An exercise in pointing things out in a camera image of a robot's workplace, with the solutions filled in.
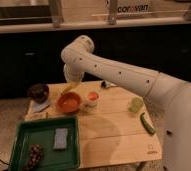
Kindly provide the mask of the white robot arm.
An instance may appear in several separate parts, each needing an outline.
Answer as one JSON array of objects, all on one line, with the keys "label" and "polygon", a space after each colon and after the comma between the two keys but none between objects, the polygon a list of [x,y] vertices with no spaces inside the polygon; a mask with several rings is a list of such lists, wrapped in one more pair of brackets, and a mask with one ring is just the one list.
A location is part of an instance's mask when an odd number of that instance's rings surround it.
[{"label": "white robot arm", "polygon": [[93,40],[81,35],[61,51],[67,81],[86,73],[110,81],[162,107],[165,128],[162,161],[165,171],[191,171],[191,82],[93,53]]}]

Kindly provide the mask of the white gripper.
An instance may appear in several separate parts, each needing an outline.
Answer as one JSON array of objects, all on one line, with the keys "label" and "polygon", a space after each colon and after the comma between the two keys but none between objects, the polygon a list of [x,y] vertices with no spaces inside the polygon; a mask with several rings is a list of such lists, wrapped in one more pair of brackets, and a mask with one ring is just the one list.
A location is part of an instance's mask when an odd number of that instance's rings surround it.
[{"label": "white gripper", "polygon": [[63,73],[67,82],[81,82],[84,78],[84,72],[78,71],[67,64],[64,65]]}]

